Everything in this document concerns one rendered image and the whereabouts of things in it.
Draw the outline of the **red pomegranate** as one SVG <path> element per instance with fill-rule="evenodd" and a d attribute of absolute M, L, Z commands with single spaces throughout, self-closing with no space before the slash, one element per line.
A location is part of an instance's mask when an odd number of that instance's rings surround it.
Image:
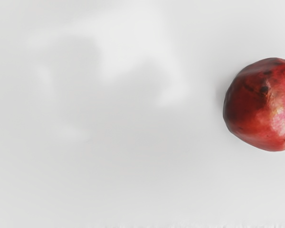
<path fill-rule="evenodd" d="M 285 150 L 285 59 L 271 57 L 243 68 L 223 104 L 228 130 L 262 150 Z"/>

